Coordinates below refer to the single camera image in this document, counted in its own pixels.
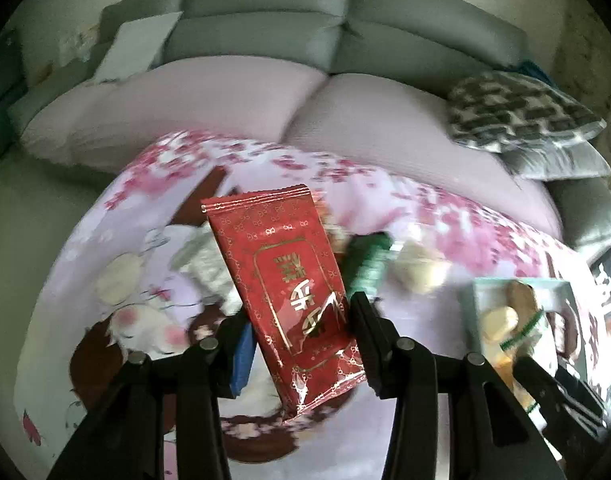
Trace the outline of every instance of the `food packaging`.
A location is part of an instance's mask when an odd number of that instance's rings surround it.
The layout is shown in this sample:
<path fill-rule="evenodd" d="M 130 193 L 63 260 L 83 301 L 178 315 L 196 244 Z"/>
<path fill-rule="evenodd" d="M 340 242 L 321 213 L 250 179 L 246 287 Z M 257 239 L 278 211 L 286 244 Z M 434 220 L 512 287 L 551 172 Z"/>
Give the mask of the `food packaging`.
<path fill-rule="evenodd" d="M 399 253 L 392 264 L 394 276 L 416 294 L 430 294 L 443 285 L 452 267 L 452 263 L 433 248 L 430 237 L 421 224 L 411 223 L 393 247 Z"/>
<path fill-rule="evenodd" d="M 208 223 L 196 228 L 194 237 L 172 258 L 170 268 L 194 281 L 204 304 L 219 303 L 225 316 L 240 310 L 239 293 Z"/>
<path fill-rule="evenodd" d="M 348 300 L 358 290 L 365 292 L 370 302 L 375 300 L 393 243 L 392 237 L 383 232 L 352 237 L 341 261 L 341 277 Z"/>
<path fill-rule="evenodd" d="M 519 314 L 510 306 L 492 308 L 481 316 L 481 333 L 490 343 L 500 343 L 519 324 Z"/>
<path fill-rule="evenodd" d="M 530 356 L 552 377 L 558 368 L 554 335 L 545 311 L 539 305 L 534 288 L 519 280 L 512 280 L 506 289 L 508 304 L 516 311 L 518 323 L 511 336 L 501 343 L 501 350 L 514 362 L 518 357 Z M 517 381 L 513 381 L 514 396 L 530 411 L 535 400 Z"/>
<path fill-rule="evenodd" d="M 365 379 L 341 274 L 307 186 L 202 202 L 284 420 Z"/>

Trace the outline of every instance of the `gray sofa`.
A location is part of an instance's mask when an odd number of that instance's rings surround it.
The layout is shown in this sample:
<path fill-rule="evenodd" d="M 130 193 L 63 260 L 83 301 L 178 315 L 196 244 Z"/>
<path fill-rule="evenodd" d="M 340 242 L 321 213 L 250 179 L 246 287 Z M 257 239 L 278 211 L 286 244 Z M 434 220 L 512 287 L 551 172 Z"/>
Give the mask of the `gray sofa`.
<path fill-rule="evenodd" d="M 158 68 L 121 86 L 84 83 L 122 23 L 178 10 Z M 525 43 L 461 0 L 124 0 L 103 11 L 90 61 L 57 70 L 10 115 L 30 153 L 109 173 L 195 125 L 333 151 L 482 202 L 592 259 L 611 244 L 601 181 L 548 193 L 445 137 L 451 86 L 528 59 Z M 570 186 L 593 194 L 592 211 Z"/>
<path fill-rule="evenodd" d="M 15 139 L 8 107 L 27 89 L 18 37 L 12 30 L 0 37 L 0 154 Z"/>

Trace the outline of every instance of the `pink flower pattern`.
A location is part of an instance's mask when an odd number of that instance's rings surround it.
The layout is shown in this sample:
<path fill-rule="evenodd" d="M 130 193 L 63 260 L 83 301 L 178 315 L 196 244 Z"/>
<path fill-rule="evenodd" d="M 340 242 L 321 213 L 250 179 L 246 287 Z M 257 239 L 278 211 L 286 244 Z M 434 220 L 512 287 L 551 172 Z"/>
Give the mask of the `pink flower pattern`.
<path fill-rule="evenodd" d="M 35 444 L 36 446 L 40 447 L 41 440 L 42 440 L 41 434 L 38 433 L 38 430 L 36 426 L 34 425 L 34 422 L 32 422 L 32 419 L 29 418 L 28 412 L 23 412 L 22 423 L 23 423 L 23 430 L 26 432 L 26 435 L 28 436 L 29 441 Z"/>
<path fill-rule="evenodd" d="M 391 197 L 389 213 L 378 221 L 385 229 L 402 216 L 435 232 L 436 248 L 451 261 L 477 276 L 492 274 L 501 261 L 511 262 L 516 276 L 540 276 L 543 250 L 563 246 L 536 230 L 512 221 L 473 200 L 429 184 L 388 174 L 380 168 L 355 163 L 332 153 L 305 153 L 291 146 L 251 139 L 234 139 L 210 130 L 173 132 L 144 150 L 117 179 L 105 201 L 106 210 L 121 206 L 133 195 L 156 198 L 199 169 L 214 165 L 265 165 L 271 162 L 277 187 L 281 180 L 301 180 L 313 189 L 355 182 L 370 194 Z M 340 224 L 350 227 L 360 209 L 342 212 Z"/>

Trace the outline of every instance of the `box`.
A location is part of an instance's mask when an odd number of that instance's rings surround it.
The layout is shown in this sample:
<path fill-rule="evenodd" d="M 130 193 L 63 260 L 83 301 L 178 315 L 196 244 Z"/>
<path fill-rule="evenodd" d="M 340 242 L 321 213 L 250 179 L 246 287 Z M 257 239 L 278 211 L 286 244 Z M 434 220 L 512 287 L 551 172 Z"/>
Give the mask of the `box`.
<path fill-rule="evenodd" d="M 480 352 L 485 355 L 484 345 L 481 341 L 481 326 L 479 320 L 481 315 L 492 308 L 508 304 L 506 298 L 506 287 L 515 278 L 474 278 L 469 286 L 466 286 L 460 294 L 461 309 L 463 312 L 463 323 L 465 326 L 466 345 L 469 351 Z M 518 278 L 525 285 L 530 285 L 535 290 L 537 301 L 546 311 L 559 302 L 568 300 L 577 319 L 579 309 L 577 307 L 572 287 L 569 282 L 556 280 L 554 278 Z M 583 344 L 583 333 L 581 333 L 581 352 L 574 367 L 579 373 L 581 380 L 586 381 L 588 377 L 585 345 Z"/>

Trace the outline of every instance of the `sofa backrest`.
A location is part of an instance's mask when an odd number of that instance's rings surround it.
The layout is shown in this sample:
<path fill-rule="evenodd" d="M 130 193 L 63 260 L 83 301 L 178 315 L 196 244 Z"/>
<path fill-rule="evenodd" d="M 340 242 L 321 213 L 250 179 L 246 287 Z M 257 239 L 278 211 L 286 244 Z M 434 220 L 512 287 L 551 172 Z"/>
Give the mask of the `sofa backrest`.
<path fill-rule="evenodd" d="M 21 47 L 16 30 L 0 37 L 0 101 L 16 86 L 25 87 Z"/>
<path fill-rule="evenodd" d="M 121 23 L 176 10 L 163 62 L 274 57 L 445 96 L 464 76 L 526 57 L 523 31 L 462 0 L 124 0 L 103 11 L 97 47 Z"/>

